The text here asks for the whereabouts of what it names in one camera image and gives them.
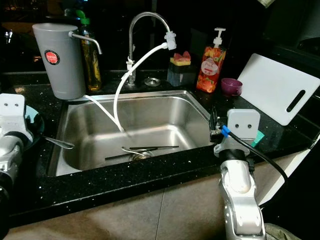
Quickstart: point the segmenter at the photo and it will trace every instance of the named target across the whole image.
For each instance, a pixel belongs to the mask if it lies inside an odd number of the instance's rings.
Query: sink basin
[[[98,95],[111,114],[114,95]],[[54,147],[49,176],[60,176],[132,161],[122,147],[178,146],[152,150],[153,156],[211,145],[209,113],[184,90],[120,94],[118,117],[127,134],[93,102],[68,101],[57,138],[75,144]]]

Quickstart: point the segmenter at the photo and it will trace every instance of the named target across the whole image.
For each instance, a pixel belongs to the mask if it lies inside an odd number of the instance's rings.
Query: faucet
[[[165,26],[166,28],[166,31],[167,31],[167,34],[166,36],[164,37],[165,39],[167,39],[167,36],[168,36],[168,33],[170,35],[170,37],[168,38],[171,38],[172,35],[173,37],[175,37],[176,35],[170,30],[169,28],[169,25],[167,24],[166,20],[160,16],[158,13],[155,13],[155,12],[150,12],[150,11],[144,11],[140,14],[138,14],[137,16],[135,16],[132,21],[131,21],[131,24],[130,24],[130,27],[129,27],[129,56],[128,56],[128,61],[125,62],[126,63],[126,67],[127,67],[127,70],[130,70],[132,65],[134,64],[134,61],[133,61],[133,51],[134,51],[134,46],[133,46],[133,30],[134,30],[134,26],[136,24],[136,22],[142,18],[142,17],[145,17],[145,16],[150,16],[150,17],[154,17],[156,19],[159,19],[163,25]],[[129,76],[129,79],[128,79],[128,85],[129,86],[134,86],[135,85],[135,79],[136,79],[136,71],[133,71],[132,74]]]

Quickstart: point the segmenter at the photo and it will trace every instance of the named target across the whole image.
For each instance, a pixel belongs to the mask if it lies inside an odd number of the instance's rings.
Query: black cable
[[[257,156],[259,156],[260,158],[262,158],[263,160],[265,160],[266,162],[268,162],[269,164],[271,164],[283,177],[284,179],[284,187],[287,189],[288,188],[288,184],[289,184],[289,180],[288,180],[288,176],[285,173],[285,171],[283,171],[283,169],[276,164],[272,159],[268,158],[266,155],[264,155],[262,152],[254,149],[252,146],[250,146],[248,143],[246,143],[245,141],[241,140],[239,137],[237,137],[235,134],[233,134],[231,131],[228,133],[234,140],[236,140],[238,143],[240,143],[241,145],[245,146],[246,148],[248,148],[251,152],[255,153]],[[269,201],[266,201],[265,203],[261,204],[259,207],[262,209],[264,208],[266,205],[269,205],[270,203],[274,202],[275,199],[271,198]]]

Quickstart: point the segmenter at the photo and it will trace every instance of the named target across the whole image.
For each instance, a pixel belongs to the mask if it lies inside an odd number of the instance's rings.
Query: granite countertop
[[[139,74],[137,74],[137,79],[143,80],[147,75],[152,75],[152,77],[156,75],[161,79],[166,79],[166,75],[161,71],[142,71]],[[123,72],[120,71],[106,73],[103,88],[91,95],[114,94],[122,75]],[[45,72],[21,74],[20,76],[8,74],[6,78],[11,87],[2,90],[6,93],[24,95],[26,104],[41,113],[44,118],[43,134],[55,138],[60,112],[67,102],[55,98]],[[214,94],[208,94],[194,90],[192,86],[172,87],[165,81],[162,81],[158,87],[149,87],[142,83],[133,88],[125,85],[121,92],[136,93],[177,89],[189,90],[207,111],[210,111],[214,105],[221,117],[226,115],[230,108],[256,109],[240,96],[225,97],[219,90]],[[265,134],[265,137],[256,148],[270,158],[305,150],[314,143],[313,137],[307,136],[294,125],[282,126],[263,112],[259,112],[261,114],[259,130]],[[220,161],[214,156],[213,147],[205,146],[67,175],[48,176],[47,170],[53,147],[52,143],[41,138],[32,148],[24,152],[10,201],[9,219],[12,228],[220,172]],[[256,163],[262,161],[255,157],[253,159]]]

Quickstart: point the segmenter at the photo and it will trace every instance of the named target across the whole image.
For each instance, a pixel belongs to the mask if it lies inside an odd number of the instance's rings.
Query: spoon
[[[58,145],[61,148],[64,149],[73,149],[75,147],[75,145],[73,143],[70,142],[66,142],[66,141],[61,141],[61,140],[57,140],[48,136],[43,136],[46,140],[48,140],[49,142],[54,143],[55,145]]]

